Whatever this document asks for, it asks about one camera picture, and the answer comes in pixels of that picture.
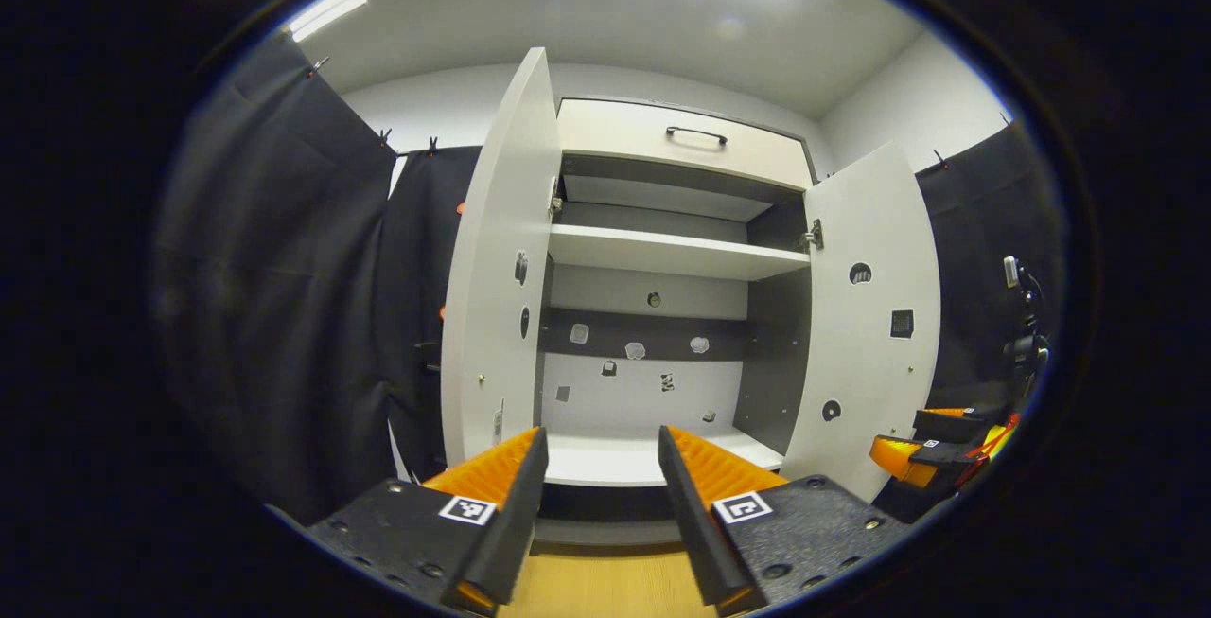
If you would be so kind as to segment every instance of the shelf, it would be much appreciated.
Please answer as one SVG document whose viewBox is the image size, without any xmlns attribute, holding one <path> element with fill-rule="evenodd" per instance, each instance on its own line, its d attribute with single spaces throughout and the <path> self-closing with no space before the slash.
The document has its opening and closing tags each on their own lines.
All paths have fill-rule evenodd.
<svg viewBox="0 0 1211 618">
<path fill-rule="evenodd" d="M 779 454 L 740 429 L 728 428 L 702 439 L 763 469 L 782 467 Z M 665 485 L 656 459 L 656 437 L 603 437 L 547 434 L 546 482 L 613 488 Z"/>
<path fill-rule="evenodd" d="M 555 263 L 644 273 L 764 280 L 810 264 L 808 254 L 610 227 L 551 225 Z"/>
</svg>

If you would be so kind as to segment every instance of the ceiling light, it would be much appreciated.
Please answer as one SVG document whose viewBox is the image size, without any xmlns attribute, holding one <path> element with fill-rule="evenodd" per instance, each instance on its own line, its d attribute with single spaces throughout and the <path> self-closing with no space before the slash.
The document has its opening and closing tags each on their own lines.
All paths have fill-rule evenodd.
<svg viewBox="0 0 1211 618">
<path fill-rule="evenodd" d="M 308 6 L 308 8 L 299 13 L 298 17 L 291 19 L 287 27 L 289 27 L 291 33 L 294 33 L 294 41 L 302 41 L 303 39 L 306 39 L 306 36 L 310 36 L 311 33 L 318 32 L 321 27 L 325 27 L 333 19 L 348 13 L 348 11 L 366 5 L 366 1 L 367 0 L 318 0 L 314 5 Z"/>
</svg>

